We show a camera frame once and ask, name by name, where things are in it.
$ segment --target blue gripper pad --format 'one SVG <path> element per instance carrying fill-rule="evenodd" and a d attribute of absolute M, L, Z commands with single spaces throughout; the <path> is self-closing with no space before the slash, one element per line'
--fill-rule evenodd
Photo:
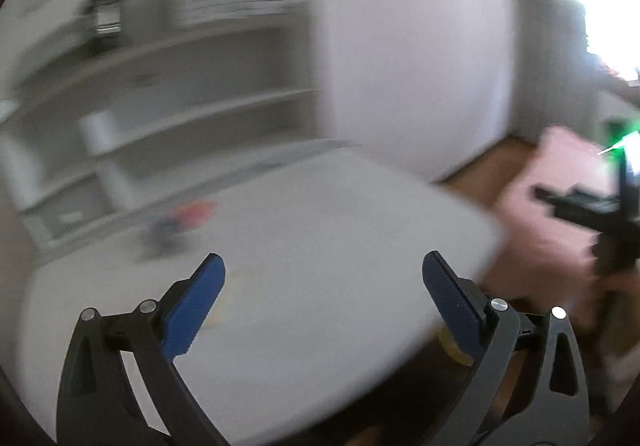
<path fill-rule="evenodd" d="M 225 285 L 225 263 L 210 254 L 191 277 L 180 300 L 164 319 L 162 353 L 172 362 L 186 354 Z"/>
<path fill-rule="evenodd" d="M 460 350 L 479 360 L 484 354 L 482 319 L 462 288 L 458 277 L 437 251 L 422 262 L 422 280 Z"/>

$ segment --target red object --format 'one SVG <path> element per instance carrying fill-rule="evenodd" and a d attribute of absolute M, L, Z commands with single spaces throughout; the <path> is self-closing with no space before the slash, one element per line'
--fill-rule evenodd
<path fill-rule="evenodd" d="M 174 216 L 180 220 L 184 230 L 194 230 L 203 226 L 212 216 L 216 208 L 213 201 L 197 201 L 183 204 L 174 210 Z"/>

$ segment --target pink cushion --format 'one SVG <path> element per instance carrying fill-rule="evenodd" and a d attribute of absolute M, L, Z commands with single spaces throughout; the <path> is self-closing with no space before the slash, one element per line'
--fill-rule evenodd
<path fill-rule="evenodd" d="M 550 207 L 532 197 L 532 187 L 565 192 L 579 184 L 596 194 L 611 193 L 608 167 L 597 155 L 601 149 L 568 128 L 545 129 L 538 150 L 494 206 L 510 239 L 484 281 L 492 295 L 527 298 L 541 313 L 559 305 L 579 327 L 593 323 L 595 232 L 550 217 Z"/>

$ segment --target white cabinet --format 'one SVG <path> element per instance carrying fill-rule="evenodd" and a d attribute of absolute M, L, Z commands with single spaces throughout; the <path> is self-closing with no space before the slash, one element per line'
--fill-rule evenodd
<path fill-rule="evenodd" d="M 42 249 L 318 137 L 312 1 L 60 60 L 17 88 L 0 164 Z"/>

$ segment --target shelf board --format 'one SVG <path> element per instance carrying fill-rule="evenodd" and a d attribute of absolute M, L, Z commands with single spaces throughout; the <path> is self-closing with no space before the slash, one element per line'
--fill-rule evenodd
<path fill-rule="evenodd" d="M 240 110 L 245 110 L 247 108 L 298 100 L 300 98 L 307 97 L 314 91 L 315 89 L 279 89 L 271 92 L 252 94 L 250 96 L 241 96 L 238 98 L 211 102 L 206 105 L 194 106 L 183 112 L 178 112 L 177 114 L 167 116 L 159 121 L 131 130 L 130 132 L 123 134 L 120 140 L 115 141 L 113 146 L 101 152 L 97 152 L 95 155 L 104 155 L 115 152 L 116 150 L 124 148 L 134 142 L 146 139 L 149 136 L 160 134 L 161 132 L 165 132 L 177 126 L 198 121 L 200 119 L 239 112 Z"/>
<path fill-rule="evenodd" d="M 126 215 L 126 213 L 115 211 L 109 215 L 100 217 L 99 219 L 92 220 L 87 224 L 82 224 L 68 233 L 65 233 L 64 236 L 60 236 L 60 238 L 48 240 L 48 251 L 56 249 L 58 246 L 68 246 L 70 242 L 73 242 L 78 238 L 82 238 L 85 235 L 91 235 L 93 232 L 99 231 L 108 224 L 121 219 L 124 215 Z"/>
<path fill-rule="evenodd" d="M 37 197 L 21 206 L 20 211 L 29 211 L 42 204 L 45 200 L 57 195 L 65 188 L 96 174 L 96 163 L 91 161 L 82 161 L 63 168 L 52 177 L 45 179 L 40 186 Z"/>
<path fill-rule="evenodd" d="M 189 28 L 167 30 L 159 33 L 158 37 L 152 41 L 123 45 L 92 58 L 85 58 L 84 50 L 77 49 L 60 58 L 63 64 L 54 62 L 16 85 L 20 90 L 20 108 L 5 119 L 2 124 L 15 121 L 30 110 L 55 98 L 69 87 L 76 86 L 111 68 L 127 64 L 145 55 L 213 36 L 282 28 L 290 25 L 295 17 L 296 7 L 292 5 L 290 12 L 225 18 Z"/>
<path fill-rule="evenodd" d="M 317 140 L 309 139 L 298 131 L 282 130 L 134 180 L 134 190 L 140 193 L 136 194 L 136 204 L 140 207 L 147 206 L 190 188 L 205 185 L 220 176 L 264 164 L 270 157 L 281 154 L 284 147 L 300 145 L 304 141 L 317 143 Z"/>

